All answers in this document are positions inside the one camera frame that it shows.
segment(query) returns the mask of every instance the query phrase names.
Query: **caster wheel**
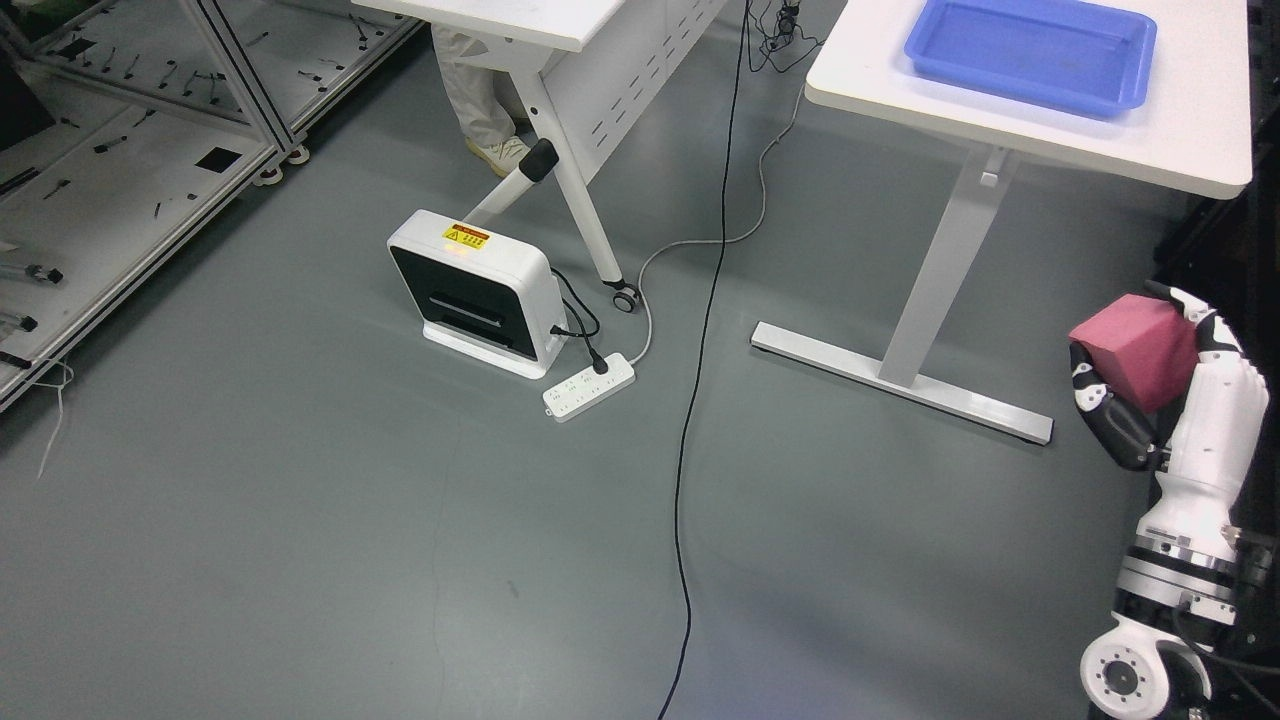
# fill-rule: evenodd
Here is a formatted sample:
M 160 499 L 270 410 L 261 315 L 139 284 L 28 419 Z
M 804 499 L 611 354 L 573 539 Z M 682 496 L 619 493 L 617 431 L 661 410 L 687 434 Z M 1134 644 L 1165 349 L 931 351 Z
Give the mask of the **caster wheel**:
M 284 161 L 288 163 L 288 164 L 291 164 L 291 165 L 301 165 L 301 164 L 306 163 L 310 159 L 311 159 L 311 151 L 307 150 L 305 145 L 300 145 L 300 146 L 297 146 L 297 147 L 293 149 L 293 152 L 289 152 L 284 158 Z
M 284 170 L 280 168 L 271 168 L 270 170 L 262 170 L 253 178 L 253 184 L 257 187 L 266 187 L 269 184 L 275 184 L 284 179 Z
M 631 283 L 613 293 L 613 306 L 623 313 L 635 313 L 640 306 L 640 291 Z

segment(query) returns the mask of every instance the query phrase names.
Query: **black cable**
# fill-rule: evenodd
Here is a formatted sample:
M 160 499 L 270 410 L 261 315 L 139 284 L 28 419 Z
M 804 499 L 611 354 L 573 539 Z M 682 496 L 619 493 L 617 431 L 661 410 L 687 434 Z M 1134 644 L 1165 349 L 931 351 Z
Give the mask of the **black cable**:
M 1190 639 L 1187 635 L 1187 632 L 1183 629 L 1183 612 L 1190 610 L 1190 606 L 1192 605 L 1189 602 L 1184 602 L 1174 609 L 1172 614 L 1174 633 L 1178 634 L 1178 638 L 1181 639 L 1187 647 L 1192 648 L 1192 651 L 1196 652 L 1196 655 L 1199 655 L 1206 660 L 1212 660 L 1213 662 L 1217 662 L 1219 665 L 1226 667 L 1228 671 L 1230 671 L 1231 675 L 1234 675 L 1235 679 L 1240 683 L 1240 685 L 1243 685 L 1244 689 L 1249 692 L 1249 694 L 1252 694 L 1260 703 L 1262 703 L 1263 707 L 1270 710 L 1276 717 L 1280 717 L 1280 707 L 1277 707 L 1276 703 L 1271 702 L 1271 700 L 1268 700 L 1265 694 L 1262 694 L 1262 691 L 1260 691 L 1257 685 L 1251 683 L 1248 678 L 1240 674 L 1240 670 L 1248 670 L 1251 673 L 1258 673 L 1262 675 L 1280 675 L 1280 667 L 1267 667 L 1266 665 L 1253 665 L 1252 662 L 1242 662 L 1239 660 L 1222 657 L 1221 655 L 1202 648 L 1199 643 Z
M 737 90 L 742 78 L 742 55 L 746 50 L 748 18 L 750 17 L 751 1 L 742 3 L 742 29 L 739 32 L 737 63 L 733 65 L 733 100 L 728 105 L 728 132 L 724 142 L 724 176 L 721 178 L 721 246 L 719 256 L 716 259 L 716 273 L 712 275 L 712 288 L 707 295 L 707 311 L 703 314 L 703 332 L 698 341 L 698 370 L 694 373 L 694 389 L 689 396 L 689 409 L 685 411 L 685 424 L 680 430 L 680 455 L 676 460 L 676 497 L 673 501 L 672 527 L 676 538 L 676 568 L 680 570 L 680 592 L 685 598 L 685 637 L 680 641 L 680 660 L 676 661 L 676 676 L 671 680 L 667 691 L 667 700 L 662 703 L 658 720 L 667 716 L 671 700 L 676 696 L 676 687 L 680 685 L 680 675 L 685 670 L 685 655 L 689 651 L 689 635 L 694 629 L 694 606 L 689 602 L 689 579 L 685 577 L 684 551 L 680 546 L 680 488 L 685 474 L 685 445 L 689 439 L 689 423 L 694 416 L 694 402 L 698 400 L 698 388 L 703 382 L 703 360 L 707 355 L 707 329 L 712 319 L 712 304 L 716 301 L 716 286 L 719 283 L 719 272 L 724 265 L 724 249 L 728 247 L 728 168 L 730 158 L 733 154 L 733 113 L 737 109 Z
M 1192 650 L 1196 651 L 1201 657 L 1212 660 L 1220 665 L 1228 667 L 1235 667 L 1238 670 L 1247 670 L 1249 673 L 1257 673 L 1260 675 L 1280 675 L 1280 667 L 1270 667 L 1267 665 L 1253 665 L 1252 662 L 1242 662 L 1239 660 L 1231 660 L 1230 657 L 1222 657 L 1215 652 L 1210 652 L 1202 648 L 1199 644 L 1193 643 L 1188 639 L 1187 633 L 1183 630 L 1183 612 L 1190 610 L 1192 603 L 1184 602 L 1174 609 L 1174 632 L 1178 634 L 1179 639 L 1187 643 Z
M 772 5 L 772 1 L 764 5 L 765 12 L 768 12 L 769 5 Z M 805 35 L 804 27 L 801 27 L 800 23 L 795 22 L 796 15 L 800 14 L 799 4 L 791 8 L 788 8 L 786 3 L 782 4 L 782 6 L 778 9 L 776 14 L 774 32 L 772 33 L 764 28 L 764 22 L 762 19 L 764 17 L 764 13 L 760 13 L 759 15 L 753 14 L 750 12 L 750 3 L 748 3 L 748 14 L 754 20 L 755 29 L 759 31 L 759 33 L 763 36 L 760 38 L 760 46 L 759 46 L 760 56 L 763 58 L 763 60 L 760 60 L 760 64 L 755 65 L 751 61 L 751 59 L 748 58 L 748 68 L 750 68 L 753 73 L 763 70 L 765 64 L 772 65 L 773 69 L 778 73 L 785 73 L 791 68 L 796 67 L 797 64 L 800 64 L 805 58 L 812 55 L 814 50 L 822 47 L 822 45 L 824 44 L 824 41 L 818 40 L 817 37 Z M 788 26 L 791 29 L 783 31 L 782 27 L 785 24 Z M 809 50 L 805 51 L 804 55 L 796 58 L 795 61 L 788 63 L 786 67 L 780 68 L 778 64 L 773 60 L 773 54 L 777 53 L 778 50 L 782 50 L 783 47 L 790 46 L 795 35 L 799 35 L 800 40 L 808 40 L 813 42 L 813 45 L 809 47 Z M 783 38 L 786 40 L 786 42 L 780 44 L 780 41 Z
M 1277 707 L 1276 703 L 1271 702 L 1271 700 L 1267 698 L 1267 696 L 1262 694 L 1262 691 L 1260 691 L 1257 685 L 1245 679 L 1244 675 L 1242 675 L 1240 671 L 1236 670 L 1235 667 L 1228 666 L 1228 670 L 1233 675 L 1235 675 L 1235 679 L 1239 680 L 1242 685 L 1244 685 L 1244 689 L 1249 691 L 1249 694 L 1252 694 L 1254 700 L 1257 700 L 1258 703 L 1262 705 L 1262 707 L 1266 707 L 1267 710 L 1271 711 L 1272 715 L 1280 717 L 1280 707 Z
M 602 357 L 600 354 L 596 352 L 594 347 L 591 347 L 591 333 L 586 332 L 586 325 L 582 324 L 582 316 L 577 314 L 577 310 L 575 310 L 572 305 L 568 304 L 568 300 L 564 300 L 563 297 L 561 297 L 561 302 L 564 304 L 564 307 L 570 311 L 571 315 L 573 315 L 573 319 L 577 320 L 577 327 L 581 328 L 582 332 L 575 333 L 575 332 L 564 331 L 564 332 L 558 332 L 557 333 L 556 331 L 558 331 L 561 328 L 552 327 L 552 334 L 563 334 L 563 336 L 568 336 L 568 337 L 580 337 L 580 338 L 582 338 L 582 342 L 586 343 L 586 352 L 588 352 L 588 355 L 591 356 L 591 369 L 595 370 L 595 374 L 598 374 L 598 375 L 603 375 L 604 373 L 608 373 L 609 372 L 609 363 L 604 357 Z M 596 320 L 595 329 L 596 331 L 600 329 L 599 320 Z
M 582 338 L 595 337 L 596 334 L 599 334 L 599 332 L 600 332 L 600 319 L 596 318 L 595 313 L 591 313 L 591 309 L 586 306 L 586 302 L 582 302 L 582 299 L 577 296 L 577 291 L 575 291 L 573 286 L 570 284 L 568 278 L 564 277 L 564 273 L 561 273 L 556 268 L 552 268 L 550 270 L 552 270 L 552 273 L 556 274 L 557 278 L 561 279 L 562 283 L 564 283 L 564 287 L 568 288 L 568 293 L 573 297 L 575 301 L 577 301 L 579 306 L 582 310 L 586 311 L 586 316 L 591 318 L 591 322 L 595 323 L 595 329 L 591 331 L 591 332 L 586 332 L 586 325 L 584 325 L 581 318 L 579 318 L 577 325 L 580 328 L 582 328 L 581 333 L 575 333 L 575 332 L 564 331 L 564 332 L 559 332 L 559 333 L 556 333 L 556 334 L 563 334 L 563 336 L 568 336 L 568 337 L 582 337 Z M 564 306 L 568 307 L 568 302 L 564 302 Z

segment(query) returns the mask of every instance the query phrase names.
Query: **white cable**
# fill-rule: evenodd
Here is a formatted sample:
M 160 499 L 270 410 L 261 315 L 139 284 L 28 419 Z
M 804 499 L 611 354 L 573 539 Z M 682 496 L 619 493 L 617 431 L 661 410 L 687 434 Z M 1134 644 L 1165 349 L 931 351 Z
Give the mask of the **white cable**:
M 63 406 L 63 388 L 65 388 L 67 386 L 69 386 L 72 383 L 72 380 L 76 379 L 76 370 L 72 370 L 70 365 L 68 365 L 67 363 L 64 363 L 61 360 L 49 360 L 49 361 L 52 363 L 54 365 L 61 365 L 63 366 L 63 382 L 61 383 L 37 383 L 37 382 L 28 383 L 32 387 L 47 387 L 47 388 L 54 388 L 54 389 L 58 391 L 58 424 L 54 425 L 54 434 L 49 436 L 49 442 L 45 443 L 45 454 L 40 457 L 40 470 L 36 473 L 36 479 L 37 480 L 45 477 L 45 464 L 49 462 L 49 452 L 54 448 L 54 441 L 58 439 L 59 430 L 63 429 L 63 415 L 65 413 L 65 407 Z
M 764 224 L 764 213 L 765 210 L 768 210 L 769 206 L 769 193 L 768 188 L 764 184 L 764 156 L 768 155 L 769 150 L 773 150 L 773 147 L 778 145 L 778 142 L 781 142 L 782 138 L 788 132 L 791 132 L 792 127 L 795 127 L 796 115 L 800 113 L 801 97 L 804 97 L 803 85 L 800 86 L 800 92 L 796 94 L 796 104 L 791 109 L 791 120 L 787 123 L 787 127 L 782 128 L 782 132 L 780 132 L 777 137 L 774 137 L 772 141 L 769 141 L 768 145 L 764 146 L 764 150 L 760 152 L 760 159 L 755 164 L 756 174 L 760 178 L 760 217 L 755 219 L 755 224 L 751 225 L 751 229 L 746 231 L 745 233 L 737 237 L 731 237 L 728 240 L 724 240 L 723 241 L 724 243 L 733 243 L 746 240 L 751 237 L 751 234 L 754 234 L 755 231 L 760 229 L 762 224 Z M 681 245 L 719 245 L 721 242 L 722 241 L 719 240 L 677 240 L 676 242 L 659 247 L 653 255 L 649 256 L 648 260 L 644 261 L 644 265 L 640 265 L 640 275 L 636 278 L 636 290 L 640 292 L 640 304 L 641 306 L 644 306 L 645 324 L 648 327 L 648 331 L 645 332 L 644 347 L 640 348 L 640 352 L 635 357 L 628 359 L 627 363 L 635 365 L 636 363 L 643 360 L 644 356 L 649 352 L 649 346 L 653 343 L 653 305 L 649 302 L 649 296 L 645 295 L 644 292 L 644 273 L 645 270 L 649 269 L 649 263 L 653 263 L 654 258 L 662 255 L 663 252 L 671 250 L 672 247 L 680 247 Z

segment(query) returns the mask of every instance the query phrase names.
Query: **yellow sticker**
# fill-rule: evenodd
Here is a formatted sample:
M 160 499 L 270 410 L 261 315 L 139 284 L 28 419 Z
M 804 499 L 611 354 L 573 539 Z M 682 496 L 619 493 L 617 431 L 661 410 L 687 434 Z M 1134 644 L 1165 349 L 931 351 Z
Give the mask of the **yellow sticker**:
M 489 240 L 489 233 L 454 223 L 453 227 L 444 231 L 444 240 L 452 240 L 453 242 L 461 242 L 467 247 L 480 250 L 484 247 L 485 241 Z

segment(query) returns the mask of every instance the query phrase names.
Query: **plastic tray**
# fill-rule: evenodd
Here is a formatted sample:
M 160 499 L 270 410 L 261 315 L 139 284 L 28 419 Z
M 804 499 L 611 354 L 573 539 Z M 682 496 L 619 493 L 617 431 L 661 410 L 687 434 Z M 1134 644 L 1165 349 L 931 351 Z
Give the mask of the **plastic tray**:
M 1156 22 L 1079 0 L 929 0 L 906 40 L 920 76 L 1110 118 L 1147 100 Z

